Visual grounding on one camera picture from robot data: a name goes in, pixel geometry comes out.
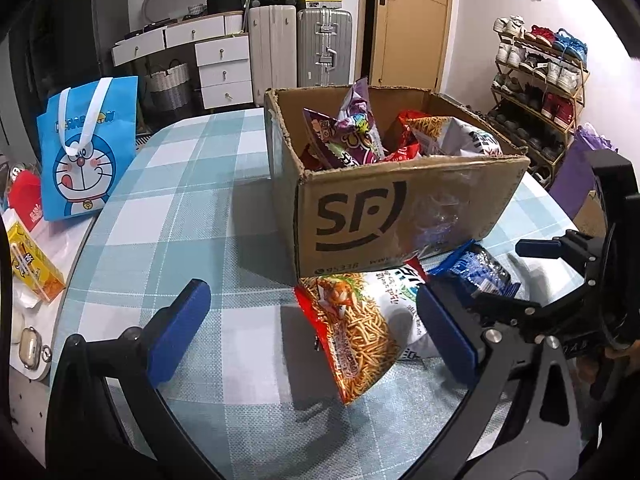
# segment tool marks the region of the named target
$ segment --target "blue sneaker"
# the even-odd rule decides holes
[[[556,32],[553,48],[561,50],[563,54],[566,52],[569,56],[576,57],[586,67],[588,52],[586,44],[569,34],[564,28]]]

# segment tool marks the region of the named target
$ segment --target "yellow drink carton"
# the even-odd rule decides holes
[[[64,288],[62,273],[44,255],[20,222],[7,231],[11,249],[11,266],[41,300],[52,301]]]

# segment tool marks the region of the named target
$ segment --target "checkered tablecloth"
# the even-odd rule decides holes
[[[579,277],[561,262],[525,263],[514,243],[571,227],[526,175],[484,245],[523,280],[525,296],[547,303]],[[82,251],[54,367],[70,334],[100,340],[144,326],[191,278],[209,283],[211,309],[161,392],[228,479],[396,479],[462,399],[442,362],[431,359],[398,363],[360,399],[340,403],[292,294],[261,109],[181,121],[140,151]],[[136,447],[150,453],[121,391],[112,390]]]

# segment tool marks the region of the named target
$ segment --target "blue gift bag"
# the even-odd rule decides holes
[[[54,221],[104,207],[136,156],[138,78],[67,88],[38,117],[42,212]]]

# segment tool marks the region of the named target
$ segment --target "white drawer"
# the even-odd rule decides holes
[[[198,66],[237,59],[249,59],[249,36],[246,34],[234,38],[196,43],[196,63]]]
[[[251,81],[229,83],[227,85],[206,86],[202,88],[202,103],[205,108],[251,103],[254,93]]]
[[[135,38],[124,40],[111,49],[115,66],[164,50],[164,29],[156,28]]]
[[[191,43],[191,41],[208,40],[225,35],[224,16],[209,16],[199,20],[170,25],[164,32],[166,47]]]
[[[222,85],[251,81],[251,65],[248,59],[226,63],[214,63],[200,67],[200,86]]]
[[[234,12],[232,14],[225,14],[225,34],[227,36],[231,34],[240,34],[242,32],[242,16],[244,12]]]

